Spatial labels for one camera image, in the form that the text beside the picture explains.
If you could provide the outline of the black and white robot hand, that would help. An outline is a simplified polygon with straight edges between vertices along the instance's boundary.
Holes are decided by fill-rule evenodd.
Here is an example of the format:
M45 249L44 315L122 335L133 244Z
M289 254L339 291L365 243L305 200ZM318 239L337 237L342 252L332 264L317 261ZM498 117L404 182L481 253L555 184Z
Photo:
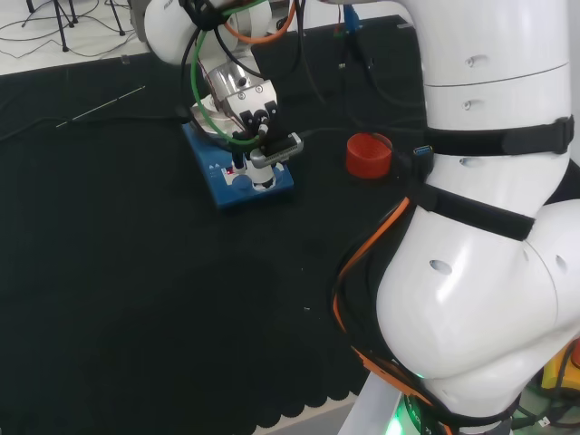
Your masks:
M266 164L266 156L260 149L250 152L234 152L232 154L233 178L232 185L242 191L262 192L276 184L276 175L270 165Z

